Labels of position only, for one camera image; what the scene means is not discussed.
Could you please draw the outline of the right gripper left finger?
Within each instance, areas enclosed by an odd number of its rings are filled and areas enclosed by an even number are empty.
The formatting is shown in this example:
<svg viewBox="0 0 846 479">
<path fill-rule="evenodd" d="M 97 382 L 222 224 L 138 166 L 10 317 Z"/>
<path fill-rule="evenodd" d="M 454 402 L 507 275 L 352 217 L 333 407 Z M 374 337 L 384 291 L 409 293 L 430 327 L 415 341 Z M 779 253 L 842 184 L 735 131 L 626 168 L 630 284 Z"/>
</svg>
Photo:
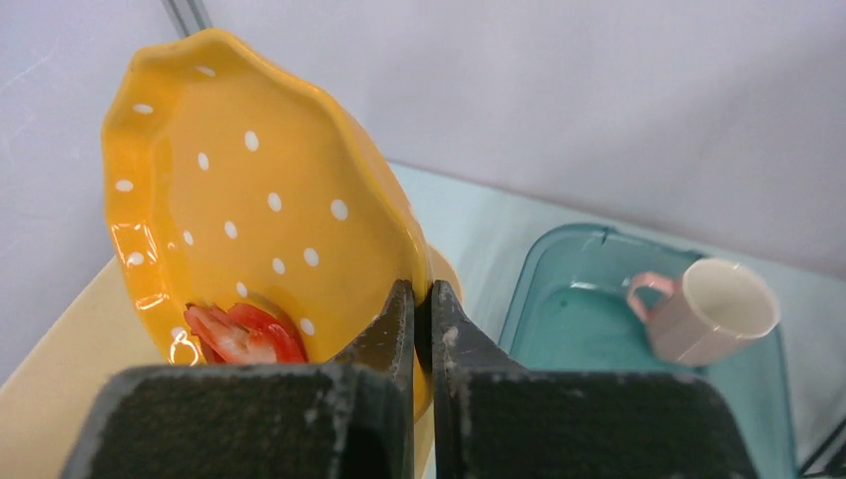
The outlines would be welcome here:
<svg viewBox="0 0 846 479">
<path fill-rule="evenodd" d="M 414 297 L 322 363 L 138 366 L 99 392 L 65 478 L 410 478 Z"/>
</svg>

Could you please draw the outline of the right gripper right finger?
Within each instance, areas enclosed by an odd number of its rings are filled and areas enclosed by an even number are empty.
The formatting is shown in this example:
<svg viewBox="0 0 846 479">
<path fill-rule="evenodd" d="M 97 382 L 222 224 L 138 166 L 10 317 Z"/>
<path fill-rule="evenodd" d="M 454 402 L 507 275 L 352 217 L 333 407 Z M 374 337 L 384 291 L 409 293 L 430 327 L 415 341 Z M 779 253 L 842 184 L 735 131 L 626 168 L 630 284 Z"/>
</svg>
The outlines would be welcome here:
<svg viewBox="0 0 846 479">
<path fill-rule="evenodd" d="M 531 370 L 430 292 L 440 478 L 754 478 L 723 396 L 689 373 Z"/>
</svg>

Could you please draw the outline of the teal transparent plastic tub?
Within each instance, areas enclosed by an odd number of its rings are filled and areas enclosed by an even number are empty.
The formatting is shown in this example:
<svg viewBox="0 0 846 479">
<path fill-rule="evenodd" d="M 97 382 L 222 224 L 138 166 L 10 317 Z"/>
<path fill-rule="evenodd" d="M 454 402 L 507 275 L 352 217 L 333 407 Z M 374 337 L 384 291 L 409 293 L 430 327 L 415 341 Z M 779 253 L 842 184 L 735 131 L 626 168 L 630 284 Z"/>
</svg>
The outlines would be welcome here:
<svg viewBox="0 0 846 479">
<path fill-rule="evenodd" d="M 526 256 L 499 344 L 530 369 L 679 372 L 652 354 L 626 292 L 636 273 L 679 276 L 703 256 L 610 226 L 552 229 Z M 725 398 L 759 476 L 796 477 L 781 330 L 693 373 Z"/>
</svg>

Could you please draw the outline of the pink ceramic mug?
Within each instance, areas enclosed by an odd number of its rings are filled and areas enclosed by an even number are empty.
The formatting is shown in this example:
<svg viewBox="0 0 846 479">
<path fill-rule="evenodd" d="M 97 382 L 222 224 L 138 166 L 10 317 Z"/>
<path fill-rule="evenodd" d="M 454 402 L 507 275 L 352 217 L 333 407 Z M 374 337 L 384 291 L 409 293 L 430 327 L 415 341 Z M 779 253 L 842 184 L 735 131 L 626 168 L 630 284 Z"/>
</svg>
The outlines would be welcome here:
<svg viewBox="0 0 846 479">
<path fill-rule="evenodd" d="M 730 356 L 772 332 L 780 304 L 748 267 L 707 257 L 681 275 L 635 274 L 626 301 L 644 327 L 654 356 L 690 367 Z"/>
</svg>

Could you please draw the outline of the orange polka dot plate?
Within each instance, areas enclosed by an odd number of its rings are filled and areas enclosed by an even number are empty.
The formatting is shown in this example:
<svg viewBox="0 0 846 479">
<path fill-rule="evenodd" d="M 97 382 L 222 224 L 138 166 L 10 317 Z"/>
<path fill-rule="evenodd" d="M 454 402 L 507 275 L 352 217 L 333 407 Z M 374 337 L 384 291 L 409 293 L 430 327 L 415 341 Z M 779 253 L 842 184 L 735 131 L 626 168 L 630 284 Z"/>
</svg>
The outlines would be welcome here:
<svg viewBox="0 0 846 479">
<path fill-rule="evenodd" d="M 139 50 L 102 129 L 105 219 L 162 358 L 207 361 L 188 304 L 251 303 L 339 352 L 429 247 L 387 162 L 321 89 L 222 30 Z"/>
</svg>

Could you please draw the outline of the red shrimp toy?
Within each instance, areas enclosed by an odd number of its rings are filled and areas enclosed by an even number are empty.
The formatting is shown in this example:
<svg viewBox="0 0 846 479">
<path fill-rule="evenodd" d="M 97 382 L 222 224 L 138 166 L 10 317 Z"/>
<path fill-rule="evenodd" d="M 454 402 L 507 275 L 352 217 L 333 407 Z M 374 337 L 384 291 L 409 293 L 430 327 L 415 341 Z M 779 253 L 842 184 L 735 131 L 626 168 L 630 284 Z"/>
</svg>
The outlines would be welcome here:
<svg viewBox="0 0 846 479">
<path fill-rule="evenodd" d="M 216 305 L 189 303 L 184 312 L 191 332 L 225 363 L 256 364 L 272 361 L 272 349 L 259 339 L 251 341 L 250 333 L 238 325 L 227 310 Z"/>
</svg>

